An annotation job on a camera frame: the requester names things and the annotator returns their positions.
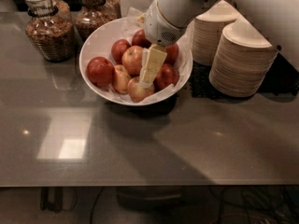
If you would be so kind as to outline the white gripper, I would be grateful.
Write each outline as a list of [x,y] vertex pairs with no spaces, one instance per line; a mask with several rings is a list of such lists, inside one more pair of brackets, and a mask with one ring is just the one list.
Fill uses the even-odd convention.
[[142,51],[139,83],[141,87],[149,88],[167,57],[165,47],[175,44],[186,29],[177,28],[164,17],[158,7],[158,0],[153,0],[142,18],[145,37],[152,45]]

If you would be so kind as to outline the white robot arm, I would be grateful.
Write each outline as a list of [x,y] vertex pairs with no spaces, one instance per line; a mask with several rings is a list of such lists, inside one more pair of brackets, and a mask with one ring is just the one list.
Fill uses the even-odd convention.
[[[145,37],[169,46],[185,33],[196,16],[220,0],[153,0],[144,22]],[[269,83],[280,90],[298,84],[299,0],[223,0],[252,24],[282,57],[270,73]]]

